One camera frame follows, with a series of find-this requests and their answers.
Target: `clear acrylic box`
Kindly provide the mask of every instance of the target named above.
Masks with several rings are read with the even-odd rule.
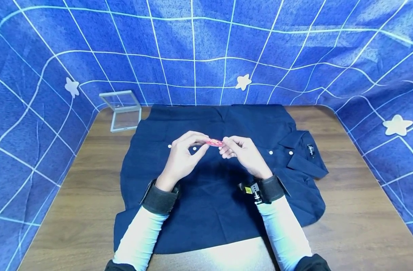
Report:
[[[130,90],[99,94],[101,99],[113,110],[110,132],[136,129],[141,117],[142,107]]]

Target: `velcro strap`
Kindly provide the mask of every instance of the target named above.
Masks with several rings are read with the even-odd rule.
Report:
[[[143,200],[143,207],[159,215],[167,215],[172,211],[173,205],[178,197],[179,187],[175,186],[172,192],[162,191],[155,186],[155,182],[150,184],[149,191]]]
[[[273,175],[266,180],[258,179],[257,182],[260,187],[262,200],[264,203],[272,203],[276,199],[280,199],[285,195],[286,189],[276,175]]]

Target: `dark blue shirt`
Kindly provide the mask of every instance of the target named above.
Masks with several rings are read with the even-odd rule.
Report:
[[[169,145],[190,130],[219,140],[232,135],[252,138],[289,192],[287,199],[300,225],[315,223],[323,215],[326,206],[313,178],[324,177],[326,166],[310,133],[297,130],[283,106],[153,107],[139,123],[122,165],[126,211],[116,216],[115,250],[148,183],[166,165]],[[180,180],[181,198],[164,223],[154,252],[181,253],[264,235],[253,197],[237,189],[250,180],[235,158],[222,159],[218,149],[210,147],[193,172]]]

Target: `brown wooden surface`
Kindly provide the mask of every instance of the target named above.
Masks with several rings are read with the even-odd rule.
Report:
[[[334,114],[288,107],[308,129],[330,171],[317,185],[326,202],[304,228],[312,251],[332,270],[413,270],[413,237]],[[144,110],[144,117],[149,108]],[[110,133],[112,112],[90,129],[21,271],[99,271],[112,258],[115,214],[124,210],[119,172],[133,131]],[[274,270],[261,238],[173,255],[154,255],[149,270]]]

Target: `white star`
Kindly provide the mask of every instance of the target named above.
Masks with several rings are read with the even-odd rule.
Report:
[[[407,134],[407,127],[412,125],[411,120],[403,120],[400,115],[395,115],[392,120],[386,120],[383,122],[383,126],[386,127],[386,135],[398,134],[405,136]]]
[[[238,83],[236,84],[235,88],[240,88],[242,91],[245,91],[247,85],[249,85],[252,82],[252,80],[249,79],[249,74],[246,74],[244,76],[238,76],[236,80]]]
[[[80,95],[77,89],[78,85],[79,83],[77,81],[72,81],[69,77],[66,78],[65,89],[71,93],[72,99],[74,99],[76,95]]]

